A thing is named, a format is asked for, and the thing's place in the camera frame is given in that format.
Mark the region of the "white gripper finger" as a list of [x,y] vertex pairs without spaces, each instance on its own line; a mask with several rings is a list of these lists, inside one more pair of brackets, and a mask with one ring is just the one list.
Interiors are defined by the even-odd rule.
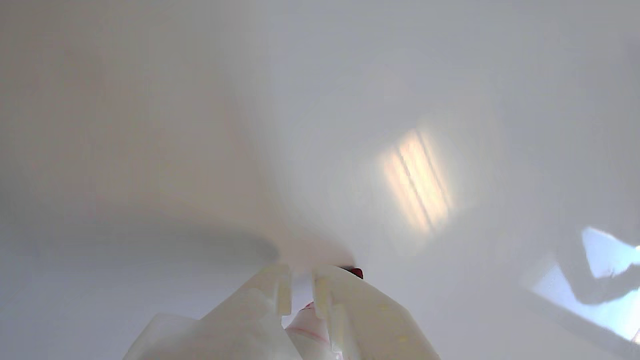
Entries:
[[313,269],[316,315],[345,360],[439,360],[410,312],[346,269]]
[[291,270],[266,266],[200,319],[159,313],[126,360],[299,360],[282,326],[291,314]]

